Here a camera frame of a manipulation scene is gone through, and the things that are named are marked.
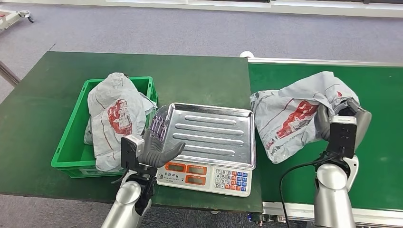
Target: metal pole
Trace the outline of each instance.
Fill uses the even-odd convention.
[[[12,86],[17,86],[21,81],[3,62],[0,61],[0,76],[8,81]]]

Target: plastic bag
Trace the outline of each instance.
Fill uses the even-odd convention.
[[[145,127],[144,98],[123,73],[112,73],[88,94],[96,168],[120,169],[120,143],[123,136],[141,135]]]
[[[357,95],[333,72],[320,72],[280,90],[258,91],[250,96],[255,124],[268,158],[280,163],[320,140],[314,117],[320,104],[336,115],[347,107],[344,101]]]

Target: floor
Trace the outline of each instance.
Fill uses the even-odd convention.
[[[30,10],[0,32],[0,59],[23,78],[48,51],[403,62],[403,19],[0,3]],[[0,78],[0,103],[12,91]],[[100,227],[110,205],[0,195],[2,228]],[[142,227],[254,227],[245,214],[152,208]],[[304,227],[304,223],[293,227]],[[285,227],[270,223],[265,227]]]

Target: metal tray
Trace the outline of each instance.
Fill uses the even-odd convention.
[[[252,170],[256,167],[255,123],[250,110],[172,103],[164,151],[186,143],[176,161]]]

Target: orange digital display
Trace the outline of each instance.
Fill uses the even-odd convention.
[[[205,185],[206,178],[194,175],[186,175],[186,183],[188,184],[198,184],[198,185]]]
[[[185,172],[186,170],[186,165],[181,164],[181,163],[175,163],[175,162],[168,162],[165,165],[165,169],[168,171],[175,171],[175,172]]]
[[[197,166],[197,165],[188,165],[186,172],[193,173],[193,174],[199,174],[199,175],[206,175],[207,167]]]

